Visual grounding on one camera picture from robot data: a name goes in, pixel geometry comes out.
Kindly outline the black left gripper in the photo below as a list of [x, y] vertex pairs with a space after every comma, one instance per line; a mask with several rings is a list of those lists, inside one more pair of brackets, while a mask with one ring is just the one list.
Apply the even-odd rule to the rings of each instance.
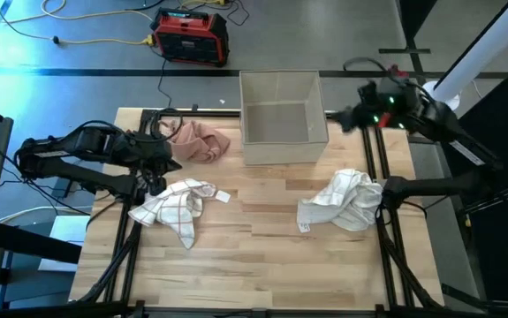
[[140, 170], [144, 175], [149, 175], [145, 177], [149, 195], [156, 196], [165, 191], [167, 183], [162, 176], [181, 169], [182, 166], [173, 159], [170, 144], [145, 144], [143, 146]]

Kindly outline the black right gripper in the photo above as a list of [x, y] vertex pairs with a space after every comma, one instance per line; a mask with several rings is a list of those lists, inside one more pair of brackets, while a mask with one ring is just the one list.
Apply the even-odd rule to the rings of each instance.
[[379, 82], [370, 80], [358, 88], [360, 102], [354, 107], [346, 107], [333, 114], [334, 120], [340, 120], [343, 133], [350, 133], [354, 129], [368, 126], [384, 128], [389, 123], [386, 99], [382, 96], [385, 80]]

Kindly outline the white towel red checks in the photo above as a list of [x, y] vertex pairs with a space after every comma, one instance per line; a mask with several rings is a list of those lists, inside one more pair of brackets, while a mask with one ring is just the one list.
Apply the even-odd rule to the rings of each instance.
[[137, 223], [152, 226], [160, 223], [171, 228], [186, 249], [195, 241], [193, 220], [202, 215], [204, 199], [228, 203], [231, 195], [214, 184], [192, 178], [170, 184], [158, 195], [146, 194], [144, 202], [128, 215]]

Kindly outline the pink towel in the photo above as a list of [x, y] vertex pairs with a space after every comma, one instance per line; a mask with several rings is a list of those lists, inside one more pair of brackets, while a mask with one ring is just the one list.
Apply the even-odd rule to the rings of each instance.
[[210, 125], [195, 120], [183, 122], [176, 132], [179, 121], [161, 121], [163, 130], [175, 133], [170, 138], [174, 156], [192, 163], [212, 163], [219, 159], [231, 145], [231, 140]]

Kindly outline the white towel beige checks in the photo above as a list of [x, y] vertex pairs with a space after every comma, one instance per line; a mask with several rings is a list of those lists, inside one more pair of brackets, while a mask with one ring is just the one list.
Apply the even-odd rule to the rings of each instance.
[[375, 224], [383, 186], [367, 173], [337, 170], [330, 182], [312, 199], [298, 203], [297, 225], [301, 233], [315, 223], [333, 223], [347, 231], [364, 231]]

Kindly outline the white flat box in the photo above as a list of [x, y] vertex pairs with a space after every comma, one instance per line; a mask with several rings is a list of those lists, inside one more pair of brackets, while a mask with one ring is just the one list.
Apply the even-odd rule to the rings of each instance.
[[[63, 240], [77, 246], [83, 246], [89, 216], [57, 216], [51, 228], [50, 237]], [[41, 259], [40, 271], [75, 272], [77, 264]]]

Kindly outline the black partition panel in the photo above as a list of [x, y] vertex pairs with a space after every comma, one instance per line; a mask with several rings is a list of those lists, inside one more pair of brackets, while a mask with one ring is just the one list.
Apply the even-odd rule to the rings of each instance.
[[431, 53], [431, 49], [416, 46], [415, 36], [421, 30], [426, 18], [434, 8], [437, 0], [394, 0], [400, 25], [405, 39], [404, 48], [379, 49], [380, 54], [408, 55], [415, 72], [424, 72], [420, 55]]

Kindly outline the red black power station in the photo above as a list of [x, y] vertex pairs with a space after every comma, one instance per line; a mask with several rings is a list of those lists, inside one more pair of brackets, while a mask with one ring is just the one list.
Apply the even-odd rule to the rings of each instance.
[[217, 13], [160, 8], [150, 28], [168, 61], [222, 67], [230, 54], [226, 24]]

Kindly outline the white tower fan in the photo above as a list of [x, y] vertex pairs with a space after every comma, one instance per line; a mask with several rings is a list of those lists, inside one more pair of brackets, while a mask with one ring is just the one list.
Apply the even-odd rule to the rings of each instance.
[[438, 81], [427, 82], [422, 87], [436, 101], [456, 110], [462, 90], [507, 47], [508, 2]]

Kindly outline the black aluminium table frame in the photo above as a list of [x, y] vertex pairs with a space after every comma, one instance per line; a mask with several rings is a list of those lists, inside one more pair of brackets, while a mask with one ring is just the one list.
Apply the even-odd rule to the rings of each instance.
[[403, 206], [391, 215], [394, 251], [434, 300], [423, 306], [400, 275], [384, 234], [349, 232], [331, 223], [301, 231], [298, 202], [322, 190], [344, 168], [412, 178], [411, 153], [402, 130], [341, 133], [316, 163], [248, 166], [236, 110], [185, 110], [185, 119], [227, 136], [228, 152], [210, 164], [184, 163], [167, 175], [208, 181], [231, 198], [207, 200], [195, 221], [193, 247], [182, 246], [164, 225], [142, 227], [138, 247], [118, 271], [98, 310], [123, 318], [167, 314], [227, 314], [242, 318], [438, 316], [443, 294], [423, 213]]

